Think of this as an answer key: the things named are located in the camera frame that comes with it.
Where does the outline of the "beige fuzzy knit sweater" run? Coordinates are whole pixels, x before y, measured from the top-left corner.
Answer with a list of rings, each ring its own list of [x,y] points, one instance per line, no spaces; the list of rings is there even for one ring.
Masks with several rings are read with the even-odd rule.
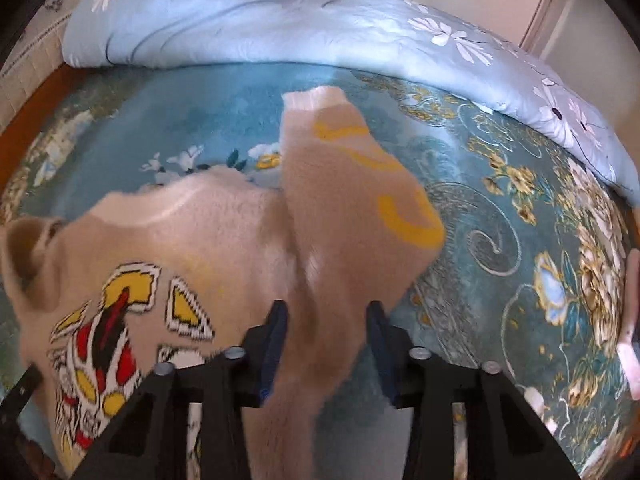
[[[424,188],[335,87],[283,98],[280,182],[214,167],[77,220],[1,230],[21,355],[58,460],[73,472],[159,362],[201,364],[288,306],[272,395],[245,414],[256,479],[309,479],[314,423],[366,340],[366,310],[396,306],[445,231]]]

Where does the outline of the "teal floral plush blanket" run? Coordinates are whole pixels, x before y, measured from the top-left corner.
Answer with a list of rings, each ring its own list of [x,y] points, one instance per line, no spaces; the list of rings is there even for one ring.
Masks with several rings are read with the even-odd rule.
[[[615,351],[639,244],[631,212],[545,136],[469,100],[318,65],[99,70],[40,128],[1,190],[1,218],[73,219],[108,192],[215,165],[276,185],[282,98],[319,86],[345,91],[446,226],[394,322],[454,364],[500,363],[582,478],[633,474],[639,407]]]

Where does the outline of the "beige quilted headboard cover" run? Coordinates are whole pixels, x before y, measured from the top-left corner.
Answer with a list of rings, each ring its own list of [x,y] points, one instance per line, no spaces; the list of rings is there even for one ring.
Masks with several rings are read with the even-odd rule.
[[[80,0],[43,0],[1,67],[1,128],[6,129],[46,79],[63,64],[62,40]]]

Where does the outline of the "light blue floral duvet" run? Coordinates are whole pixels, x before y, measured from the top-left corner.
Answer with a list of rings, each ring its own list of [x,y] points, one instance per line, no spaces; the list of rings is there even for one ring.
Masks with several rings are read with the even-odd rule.
[[[638,170],[612,127],[548,65],[408,0],[81,0],[62,52],[76,68],[289,62],[422,82],[532,127],[639,200]]]

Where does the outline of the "brown wooden bed frame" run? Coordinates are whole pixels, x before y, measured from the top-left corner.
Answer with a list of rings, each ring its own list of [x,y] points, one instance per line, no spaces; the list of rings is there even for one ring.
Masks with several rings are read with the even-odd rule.
[[[26,101],[0,139],[0,185],[4,190],[30,144],[58,104],[93,70],[78,70],[63,64]]]

